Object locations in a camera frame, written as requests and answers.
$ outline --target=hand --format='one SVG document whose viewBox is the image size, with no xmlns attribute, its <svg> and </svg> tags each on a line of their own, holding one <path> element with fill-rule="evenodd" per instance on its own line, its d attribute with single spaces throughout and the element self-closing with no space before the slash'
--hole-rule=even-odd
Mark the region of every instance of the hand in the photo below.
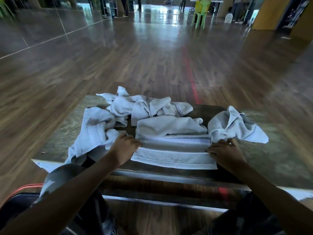
<svg viewBox="0 0 313 235">
<path fill-rule="evenodd" d="M 120 166 L 127 162 L 140 146 L 141 143 L 138 139 L 123 132 L 115 139 L 108 154 L 112 154 Z"/>
<path fill-rule="evenodd" d="M 233 174 L 238 167 L 247 165 L 245 157 L 234 138 L 229 138 L 227 141 L 221 139 L 217 143 L 213 143 L 207 152 L 219 165 Z"/>
</svg>

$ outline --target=yellow chair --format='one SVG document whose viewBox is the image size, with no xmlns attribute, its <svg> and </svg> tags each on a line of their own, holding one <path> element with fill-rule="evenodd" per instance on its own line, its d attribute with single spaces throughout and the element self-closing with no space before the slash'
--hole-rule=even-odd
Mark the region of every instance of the yellow chair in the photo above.
<svg viewBox="0 0 313 235">
<path fill-rule="evenodd" d="M 198 1 L 196 2 L 195 13 L 194 13 L 193 21 L 191 23 L 191 25 L 194 24 L 196 15 L 197 15 L 198 17 L 197 17 L 196 29 L 198 28 L 201 16 L 202 16 L 201 26 L 204 29 L 205 18 L 207 16 L 210 4 L 211 4 L 211 0 L 201 0 L 199 2 Z"/>
<path fill-rule="evenodd" d="M 0 16 L 1 17 L 9 16 L 11 18 L 12 16 L 14 16 L 13 12 L 10 10 L 10 8 L 7 6 L 4 0 L 0 0 Z"/>
</svg>

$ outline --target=white towel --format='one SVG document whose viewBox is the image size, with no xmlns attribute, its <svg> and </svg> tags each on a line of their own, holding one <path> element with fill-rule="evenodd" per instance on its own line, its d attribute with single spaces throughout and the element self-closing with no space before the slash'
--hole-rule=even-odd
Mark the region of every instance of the white towel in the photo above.
<svg viewBox="0 0 313 235">
<path fill-rule="evenodd" d="M 201 118 L 158 116 L 138 121 L 136 138 L 142 146 L 131 160 L 178 169 L 217 169 L 205 150 L 209 135 Z"/>
<path fill-rule="evenodd" d="M 171 115 L 182 117 L 193 110 L 187 102 L 171 102 L 170 97 L 163 99 L 149 98 L 144 95 L 130 96 L 124 87 L 119 86 L 117 95 L 110 93 L 96 94 L 102 96 L 110 104 L 107 110 L 116 121 L 127 126 L 127 118 L 131 115 L 131 125 L 137 126 L 141 119 L 153 116 Z"/>
<path fill-rule="evenodd" d="M 98 146 L 109 149 L 120 134 L 113 129 L 114 126 L 115 117 L 109 111 L 98 107 L 86 108 L 80 133 L 69 147 L 65 163 L 82 164 L 86 159 L 85 154 Z"/>
<path fill-rule="evenodd" d="M 238 138 L 250 142 L 268 142 L 268 136 L 263 130 L 244 113 L 239 113 L 232 106 L 218 113 L 209 121 L 208 133 L 211 143 L 227 138 Z"/>
</svg>

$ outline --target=wooden table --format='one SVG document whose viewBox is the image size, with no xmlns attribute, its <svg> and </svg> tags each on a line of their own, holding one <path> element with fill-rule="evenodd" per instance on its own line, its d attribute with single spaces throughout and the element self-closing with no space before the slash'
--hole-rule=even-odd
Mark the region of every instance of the wooden table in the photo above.
<svg viewBox="0 0 313 235">
<path fill-rule="evenodd" d="M 61 166 L 67 158 L 68 147 L 74 143 L 80 132 L 84 109 L 93 106 L 105 108 L 107 103 L 102 97 L 87 95 L 61 123 L 49 141 L 32 159 L 33 162 L 48 172 Z M 195 105 L 194 110 L 187 116 L 202 118 L 203 124 L 207 125 L 214 115 L 223 110 L 225 109 L 220 106 Z M 239 142 L 248 163 L 271 183 L 283 188 L 296 198 L 313 197 L 313 174 L 300 160 L 293 145 L 284 134 L 280 133 L 262 112 L 242 111 L 255 121 L 269 137 L 269 142 L 266 144 Z M 135 127 L 131 127 L 130 123 L 126 128 L 118 130 L 126 130 L 128 134 L 135 136 Z M 184 170 L 130 160 L 112 175 L 249 190 L 246 185 L 220 167 L 218 170 Z"/>
</svg>

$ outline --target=chair backrest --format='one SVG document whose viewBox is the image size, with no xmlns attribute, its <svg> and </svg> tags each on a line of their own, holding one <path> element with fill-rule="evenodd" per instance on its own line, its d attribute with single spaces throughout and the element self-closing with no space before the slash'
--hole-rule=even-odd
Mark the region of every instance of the chair backrest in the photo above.
<svg viewBox="0 0 313 235">
<path fill-rule="evenodd" d="M 209 6 L 211 4 L 211 0 L 201 0 L 199 2 L 199 6 L 196 9 L 196 13 L 199 13 L 201 15 L 206 14 L 209 10 Z"/>
</svg>

